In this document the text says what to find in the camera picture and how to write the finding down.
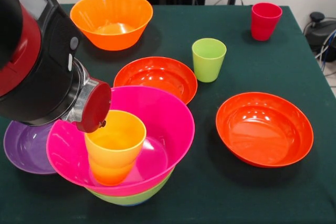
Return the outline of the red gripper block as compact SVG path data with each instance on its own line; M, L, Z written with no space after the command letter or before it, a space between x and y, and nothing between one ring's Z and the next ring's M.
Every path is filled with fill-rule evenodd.
M103 81L88 81L80 91L75 108L80 119L75 119L78 130L92 133L104 126L111 103L110 86Z

